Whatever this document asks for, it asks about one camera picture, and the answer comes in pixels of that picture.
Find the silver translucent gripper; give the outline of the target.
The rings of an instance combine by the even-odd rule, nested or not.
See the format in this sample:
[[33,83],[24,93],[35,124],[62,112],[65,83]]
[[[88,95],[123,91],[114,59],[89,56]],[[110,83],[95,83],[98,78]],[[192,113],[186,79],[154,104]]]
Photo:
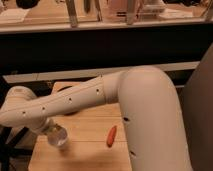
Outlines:
[[66,129],[52,119],[48,119],[45,123],[43,134],[46,136],[48,143],[54,147],[62,147],[68,140]]

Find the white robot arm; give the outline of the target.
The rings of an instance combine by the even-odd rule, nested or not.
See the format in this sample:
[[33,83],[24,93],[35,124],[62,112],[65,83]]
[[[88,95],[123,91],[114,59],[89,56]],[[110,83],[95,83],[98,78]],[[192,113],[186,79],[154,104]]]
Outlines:
[[120,107],[132,171],[193,171],[176,88],[154,66],[101,75],[43,97],[14,86],[0,107],[0,124],[41,133],[53,116],[106,103]]

